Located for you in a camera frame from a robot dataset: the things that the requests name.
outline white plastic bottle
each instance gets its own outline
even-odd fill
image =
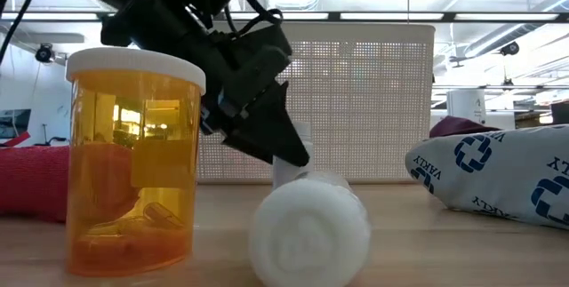
[[[314,145],[312,144],[310,123],[306,122],[293,122],[294,129],[299,134],[302,144],[309,153],[310,160],[306,166],[297,167],[288,163],[278,157],[273,158],[273,190],[284,184],[293,181],[299,174],[306,171],[314,171]]]
[[[367,261],[370,238],[367,212],[348,182],[313,171],[263,200],[249,256],[267,287],[343,287]]]

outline perforated panel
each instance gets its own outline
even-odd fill
[[[427,138],[434,29],[287,24],[294,62],[287,108],[312,124],[318,170],[348,179],[405,179],[405,153]],[[269,179],[271,166],[202,135],[200,179]]]

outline blue logo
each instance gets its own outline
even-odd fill
[[[569,179],[562,176],[557,176],[553,180],[540,180],[540,182],[537,183],[537,188],[533,191],[532,203],[535,206],[535,212],[538,215],[542,216],[545,219],[553,220],[558,224],[569,226],[569,214],[564,214],[563,219],[552,216],[549,214],[551,205],[541,200],[541,196],[543,193],[545,193],[546,190],[550,193],[553,193],[554,195],[559,195],[563,187],[569,188]]]
[[[478,143],[476,151],[482,154],[482,156],[478,160],[471,158],[469,162],[464,162],[464,157],[466,156],[466,153],[463,150],[466,149],[464,145],[474,147],[476,146],[475,143]],[[458,145],[456,145],[456,148],[454,149],[456,164],[465,172],[482,171],[491,154],[492,149],[490,148],[490,138],[484,135],[473,135],[465,137]]]
[[[417,180],[421,180],[421,177],[424,178],[423,184],[425,185],[426,188],[429,189],[429,192],[431,194],[435,194],[435,188],[433,187],[433,184],[430,182],[430,175],[421,167],[417,167],[414,170],[410,171],[411,176],[413,176],[413,178],[417,179]]]

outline white pillow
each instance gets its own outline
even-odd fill
[[[451,209],[569,229],[568,127],[425,140],[405,166]]]

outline wooden table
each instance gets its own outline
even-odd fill
[[[194,255],[127,278],[66,275],[64,228],[0,219],[0,286],[255,287],[249,219],[270,188],[200,186]],[[356,186],[369,211],[369,264],[351,286],[569,286],[569,232],[448,211],[420,186]]]

